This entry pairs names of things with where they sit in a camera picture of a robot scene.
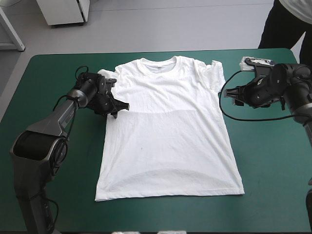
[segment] robotic arm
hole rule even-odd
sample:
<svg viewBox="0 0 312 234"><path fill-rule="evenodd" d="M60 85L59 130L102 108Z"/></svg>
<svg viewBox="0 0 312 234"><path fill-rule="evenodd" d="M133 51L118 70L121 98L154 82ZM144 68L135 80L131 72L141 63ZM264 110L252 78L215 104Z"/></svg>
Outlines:
<svg viewBox="0 0 312 234"><path fill-rule="evenodd" d="M254 67L255 78L246 85L226 89L224 96L232 98L234 105L248 104L253 108L280 101L284 110L287 104L291 117L303 125L312 145L312 68L304 64L263 65L250 58L245 63ZM312 189L306 206L312 230Z"/></svg>
<svg viewBox="0 0 312 234"><path fill-rule="evenodd" d="M76 110L89 108L96 114L113 115L129 110L129 104L114 99L111 88L116 79L99 74L81 73L75 86L64 97L67 100L55 107L47 118L30 125L14 142L10 151L14 165L14 188L19 200L28 233L51 234L55 230L45 185L51 181L67 154L67 142L72 128L65 131Z"/></svg>

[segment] green table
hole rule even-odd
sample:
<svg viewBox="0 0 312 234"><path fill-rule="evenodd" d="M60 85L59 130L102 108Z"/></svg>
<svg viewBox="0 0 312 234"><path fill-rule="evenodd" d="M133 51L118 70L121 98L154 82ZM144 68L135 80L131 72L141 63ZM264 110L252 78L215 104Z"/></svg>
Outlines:
<svg viewBox="0 0 312 234"><path fill-rule="evenodd" d="M0 231L25 230L13 189L9 149L28 125L46 117L59 96L74 85L75 69L90 71L145 57L165 60L173 55L206 63L223 63L226 79L243 56L292 63L287 49L185 51L118 54L38 55L33 57L0 124ZM245 84L253 73L240 73L230 87ZM231 105L236 117L265 118L287 115L279 104L267 109ZM105 118L79 110L71 134L70 151L57 177L47 186L48 196L60 205L60 231L108 232L186 230L189 232L307 232L307 185L312 176L312 150L302 126L292 119L238 122L225 117L245 195L163 196L94 202L102 160Z"/></svg>

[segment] white t-shirt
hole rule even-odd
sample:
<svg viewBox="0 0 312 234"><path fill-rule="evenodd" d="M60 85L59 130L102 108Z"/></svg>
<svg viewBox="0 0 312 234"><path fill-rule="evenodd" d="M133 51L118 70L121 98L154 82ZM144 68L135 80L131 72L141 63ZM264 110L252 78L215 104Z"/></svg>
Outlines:
<svg viewBox="0 0 312 234"><path fill-rule="evenodd" d="M312 24L312 0L279 0L298 19Z"/></svg>
<svg viewBox="0 0 312 234"><path fill-rule="evenodd" d="M161 195L235 195L244 189L218 106L222 64L144 58L100 70L130 103L107 116L96 201Z"/></svg>

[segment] person's leg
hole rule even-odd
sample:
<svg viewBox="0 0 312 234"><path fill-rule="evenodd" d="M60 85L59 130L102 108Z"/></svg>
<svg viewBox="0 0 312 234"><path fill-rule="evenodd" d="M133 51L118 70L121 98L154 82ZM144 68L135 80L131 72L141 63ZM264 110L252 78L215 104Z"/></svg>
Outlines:
<svg viewBox="0 0 312 234"><path fill-rule="evenodd" d="M299 57L300 63L312 66L312 29L308 30L304 36Z"/></svg>
<svg viewBox="0 0 312 234"><path fill-rule="evenodd" d="M302 23L304 22L283 7L279 0L275 0L258 48L291 49L305 32Z"/></svg>

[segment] person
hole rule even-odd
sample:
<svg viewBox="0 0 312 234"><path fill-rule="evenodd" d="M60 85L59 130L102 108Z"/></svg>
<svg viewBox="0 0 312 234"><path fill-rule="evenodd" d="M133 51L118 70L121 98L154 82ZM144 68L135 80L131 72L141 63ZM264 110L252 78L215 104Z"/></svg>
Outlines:
<svg viewBox="0 0 312 234"><path fill-rule="evenodd" d="M312 66L312 0L274 0L258 48L291 49L303 33L300 63Z"/></svg>

